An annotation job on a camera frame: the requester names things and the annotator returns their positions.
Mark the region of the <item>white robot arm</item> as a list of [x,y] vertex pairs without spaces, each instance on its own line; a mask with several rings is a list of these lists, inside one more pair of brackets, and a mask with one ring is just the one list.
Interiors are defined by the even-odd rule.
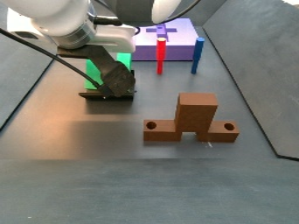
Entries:
[[22,40],[64,49],[104,46],[132,53],[134,28],[165,21],[181,0],[104,0],[113,13],[98,23],[90,0],[0,0],[8,7],[6,30]]

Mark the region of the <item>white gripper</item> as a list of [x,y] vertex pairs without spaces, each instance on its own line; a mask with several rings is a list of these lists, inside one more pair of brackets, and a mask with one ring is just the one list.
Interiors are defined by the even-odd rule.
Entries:
[[132,53],[136,49],[133,27],[92,24],[88,18],[70,33],[64,36],[52,36],[48,30],[40,31],[33,26],[30,18],[9,9],[6,12],[6,31],[34,45],[48,42],[62,49],[77,49],[85,45],[102,46],[112,53]]

